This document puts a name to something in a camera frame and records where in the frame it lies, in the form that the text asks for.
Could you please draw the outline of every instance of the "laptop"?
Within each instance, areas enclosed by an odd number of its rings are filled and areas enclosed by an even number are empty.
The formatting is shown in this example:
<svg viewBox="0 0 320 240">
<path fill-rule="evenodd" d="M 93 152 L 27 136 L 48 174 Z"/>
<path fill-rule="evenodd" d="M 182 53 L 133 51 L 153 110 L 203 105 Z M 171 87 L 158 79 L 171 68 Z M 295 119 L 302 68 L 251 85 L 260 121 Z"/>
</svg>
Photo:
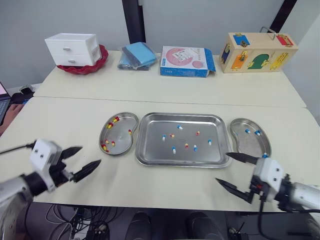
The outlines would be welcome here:
<svg viewBox="0 0 320 240">
<path fill-rule="evenodd" d="M 0 123 L 2 124 L 6 111 L 10 103 L 10 95 L 0 82 Z"/>
</svg>

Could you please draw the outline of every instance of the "laptop screen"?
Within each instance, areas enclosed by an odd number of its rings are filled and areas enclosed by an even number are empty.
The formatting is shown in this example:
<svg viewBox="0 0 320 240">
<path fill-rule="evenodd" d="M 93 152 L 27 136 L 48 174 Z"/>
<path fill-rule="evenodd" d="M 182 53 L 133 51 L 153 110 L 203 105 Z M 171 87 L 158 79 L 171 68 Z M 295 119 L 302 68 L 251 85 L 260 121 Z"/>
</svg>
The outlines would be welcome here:
<svg viewBox="0 0 320 240">
<path fill-rule="evenodd" d="M 5 87 L 0 82 L 0 98 L 10 97 L 9 93 L 7 93 Z"/>
</svg>

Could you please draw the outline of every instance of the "white table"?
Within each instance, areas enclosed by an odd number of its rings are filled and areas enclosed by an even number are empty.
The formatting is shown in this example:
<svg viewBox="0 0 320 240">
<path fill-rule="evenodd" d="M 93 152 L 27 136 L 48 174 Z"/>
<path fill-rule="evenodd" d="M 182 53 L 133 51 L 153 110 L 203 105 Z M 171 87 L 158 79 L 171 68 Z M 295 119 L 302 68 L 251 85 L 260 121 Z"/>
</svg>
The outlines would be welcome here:
<svg viewBox="0 0 320 240">
<path fill-rule="evenodd" d="M 120 70 L 121 53 L 109 51 L 105 66 L 88 75 L 55 68 L 36 91 L 36 97 L 103 99 L 157 103 L 188 103 L 297 107 L 306 105 L 281 72 L 222 73 L 207 78 L 161 76 L 159 61 L 149 71 Z"/>
<path fill-rule="evenodd" d="M 69 171 L 76 172 L 88 162 L 102 159 L 86 179 L 77 184 L 66 183 L 52 194 L 43 193 L 35 198 L 38 202 L 255 212 L 259 209 L 258 196 L 248 204 L 215 180 L 226 180 L 247 191 L 254 169 L 251 164 L 233 161 L 222 169 L 144 166 L 135 158 L 135 145 L 122 156 L 104 154 L 98 146 L 104 123 L 110 116 L 126 111 L 139 119 L 149 112 L 215 114 L 224 120 L 228 131 L 233 119 L 251 119 L 264 129 L 272 158 L 291 174 L 293 182 L 320 185 L 320 129 L 305 108 L 34 97 L 0 138 L 0 150 L 45 138 L 63 148 L 83 146 L 66 160 Z M 1 155 L 0 182 L 30 173 L 29 154 L 30 150 L 25 149 Z M 265 211 L 278 211 L 276 201 L 268 203 Z"/>
</svg>

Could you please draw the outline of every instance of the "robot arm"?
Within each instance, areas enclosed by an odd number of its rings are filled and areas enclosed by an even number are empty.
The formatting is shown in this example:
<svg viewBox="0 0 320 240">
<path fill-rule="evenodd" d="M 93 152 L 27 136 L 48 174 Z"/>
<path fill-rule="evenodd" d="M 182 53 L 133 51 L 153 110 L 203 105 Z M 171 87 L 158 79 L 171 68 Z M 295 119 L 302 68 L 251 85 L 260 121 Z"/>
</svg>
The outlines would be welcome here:
<svg viewBox="0 0 320 240">
<path fill-rule="evenodd" d="M 289 174 L 283 178 L 284 170 L 280 164 L 269 157 L 258 158 L 244 153 L 228 152 L 229 157 L 256 165 L 251 178 L 249 192 L 241 192 L 235 185 L 216 179 L 228 192 L 251 203 L 254 194 L 260 195 L 261 201 L 278 201 L 279 209 L 294 212 L 301 207 L 320 209 L 320 189 L 302 183 L 291 183 Z"/>
<path fill-rule="evenodd" d="M 34 196 L 45 191 L 53 192 L 69 181 L 77 183 L 91 174 L 101 162 L 92 161 L 76 173 L 68 172 L 62 160 L 73 156 L 82 147 L 62 150 L 54 142 L 44 139 L 38 139 L 29 146 L 32 148 L 30 161 L 34 172 L 0 183 L 0 236 L 3 240 L 15 239 L 17 217 Z"/>
</svg>

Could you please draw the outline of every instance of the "green shape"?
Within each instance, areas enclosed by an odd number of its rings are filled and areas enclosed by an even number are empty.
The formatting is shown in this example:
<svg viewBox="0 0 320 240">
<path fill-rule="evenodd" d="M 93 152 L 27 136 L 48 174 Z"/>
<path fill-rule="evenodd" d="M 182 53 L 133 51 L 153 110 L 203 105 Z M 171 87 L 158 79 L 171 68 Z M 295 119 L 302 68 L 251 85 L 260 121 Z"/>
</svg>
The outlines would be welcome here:
<svg viewBox="0 0 320 240">
<path fill-rule="evenodd" d="M 254 63 L 251 67 L 248 67 L 248 69 L 262 69 L 261 64 L 268 59 L 269 59 L 268 54 L 260 54 L 253 59 Z"/>
</svg>

